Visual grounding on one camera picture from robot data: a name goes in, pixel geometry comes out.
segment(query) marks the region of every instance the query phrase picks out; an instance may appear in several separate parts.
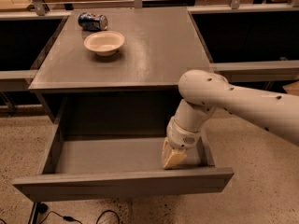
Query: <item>blue soda can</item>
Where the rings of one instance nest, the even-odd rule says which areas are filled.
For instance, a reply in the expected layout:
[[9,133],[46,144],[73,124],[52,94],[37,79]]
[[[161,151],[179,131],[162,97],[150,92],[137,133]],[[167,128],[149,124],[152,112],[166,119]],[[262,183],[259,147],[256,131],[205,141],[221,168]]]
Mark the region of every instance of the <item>blue soda can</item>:
[[104,15],[83,12],[78,15],[78,24],[85,30],[105,31],[108,26],[108,20]]

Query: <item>cord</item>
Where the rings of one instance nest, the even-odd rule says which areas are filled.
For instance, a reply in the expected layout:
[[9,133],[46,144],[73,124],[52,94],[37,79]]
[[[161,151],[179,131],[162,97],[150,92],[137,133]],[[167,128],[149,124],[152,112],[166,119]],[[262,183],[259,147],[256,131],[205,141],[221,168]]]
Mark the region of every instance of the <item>cord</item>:
[[1,220],[4,224],[7,224],[2,218],[0,218],[0,220]]
[[106,211],[104,211],[103,213],[101,213],[100,217],[96,220],[96,223],[95,223],[95,224],[97,224],[97,223],[99,222],[99,220],[102,218],[102,216],[103,216],[104,214],[106,214],[106,213],[113,213],[113,214],[116,216],[116,218],[118,219],[118,223],[119,223],[119,224],[121,223],[121,222],[120,222],[120,217],[119,217],[119,215],[118,215],[116,212],[114,212],[114,211],[112,211],[112,210],[106,210]]
[[68,216],[61,216],[60,214],[58,214],[58,213],[56,213],[56,212],[54,212],[54,211],[50,211],[50,212],[48,212],[47,215],[46,215],[46,217],[45,217],[41,222],[39,222],[39,224],[43,223],[43,222],[48,218],[49,214],[51,214],[51,213],[56,214],[57,216],[63,218],[63,219],[66,220],[66,221],[69,221],[69,222],[74,222],[74,221],[76,221],[77,223],[83,224],[83,223],[80,222],[79,220],[76,220],[76,219],[74,219],[74,218],[72,218],[72,217],[68,217]]

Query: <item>speckled floor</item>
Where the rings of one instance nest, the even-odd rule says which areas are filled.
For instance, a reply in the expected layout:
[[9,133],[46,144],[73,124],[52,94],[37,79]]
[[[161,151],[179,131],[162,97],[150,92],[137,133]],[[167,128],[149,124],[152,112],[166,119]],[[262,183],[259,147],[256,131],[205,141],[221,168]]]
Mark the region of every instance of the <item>speckled floor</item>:
[[[32,203],[11,181],[36,173],[50,129],[45,116],[0,118],[0,218],[7,224],[28,223]],[[216,165],[235,170],[224,192],[47,203],[49,211],[84,224],[95,223],[106,209],[124,224],[299,223],[299,147],[220,110],[206,132]],[[43,223],[67,222],[50,214]],[[106,214],[99,223],[117,221]]]

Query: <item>open drawer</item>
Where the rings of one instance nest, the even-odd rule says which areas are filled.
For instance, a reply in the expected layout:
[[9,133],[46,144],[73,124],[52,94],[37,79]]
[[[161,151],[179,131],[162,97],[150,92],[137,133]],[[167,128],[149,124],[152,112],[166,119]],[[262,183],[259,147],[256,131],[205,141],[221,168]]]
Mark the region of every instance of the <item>open drawer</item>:
[[67,96],[38,175],[13,183],[34,202],[220,192],[234,174],[215,168],[205,133],[181,168],[162,168],[177,90]]

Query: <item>white bowl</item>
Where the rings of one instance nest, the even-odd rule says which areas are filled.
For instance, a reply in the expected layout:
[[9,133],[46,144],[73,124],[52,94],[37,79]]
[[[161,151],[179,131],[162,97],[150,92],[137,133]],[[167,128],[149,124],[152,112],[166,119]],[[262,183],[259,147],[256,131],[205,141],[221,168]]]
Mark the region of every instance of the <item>white bowl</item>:
[[113,31],[94,33],[86,37],[84,46],[100,56],[113,55],[124,43],[124,36]]

